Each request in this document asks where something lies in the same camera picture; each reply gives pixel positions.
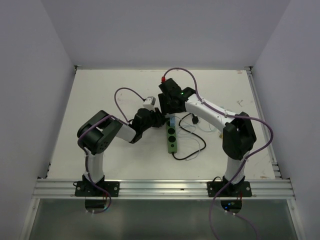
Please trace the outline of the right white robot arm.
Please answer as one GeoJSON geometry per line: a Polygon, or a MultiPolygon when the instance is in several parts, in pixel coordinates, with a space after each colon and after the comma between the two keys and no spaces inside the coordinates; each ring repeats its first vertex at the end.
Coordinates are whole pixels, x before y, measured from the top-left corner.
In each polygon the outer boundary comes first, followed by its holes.
{"type": "Polygon", "coordinates": [[[227,155],[227,167],[223,176],[223,192],[235,196],[244,181],[245,158],[250,154],[257,140],[252,122],[245,112],[233,117],[234,113],[205,102],[190,87],[181,87],[172,79],[161,78],[158,95],[163,114],[190,113],[208,122],[222,132],[222,149],[227,155]]]}

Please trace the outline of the green power strip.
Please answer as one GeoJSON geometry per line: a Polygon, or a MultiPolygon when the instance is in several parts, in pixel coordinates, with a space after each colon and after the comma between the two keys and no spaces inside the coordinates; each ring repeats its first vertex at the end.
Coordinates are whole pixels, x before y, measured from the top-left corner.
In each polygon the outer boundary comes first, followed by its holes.
{"type": "Polygon", "coordinates": [[[166,119],[166,140],[167,152],[169,154],[176,154],[178,151],[177,130],[175,127],[169,126],[169,118],[166,119]]]}

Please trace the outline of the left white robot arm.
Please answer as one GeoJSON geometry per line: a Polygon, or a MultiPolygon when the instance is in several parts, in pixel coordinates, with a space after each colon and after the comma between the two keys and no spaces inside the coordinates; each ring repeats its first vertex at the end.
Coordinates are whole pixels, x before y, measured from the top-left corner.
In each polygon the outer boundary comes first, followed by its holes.
{"type": "Polygon", "coordinates": [[[114,138],[130,144],[138,142],[150,128],[160,128],[166,122],[158,108],[140,108],[130,123],[124,123],[104,110],[91,117],[77,132],[77,144],[85,153],[84,179],[88,181],[86,190],[92,196],[103,193],[103,155],[114,138]]]}

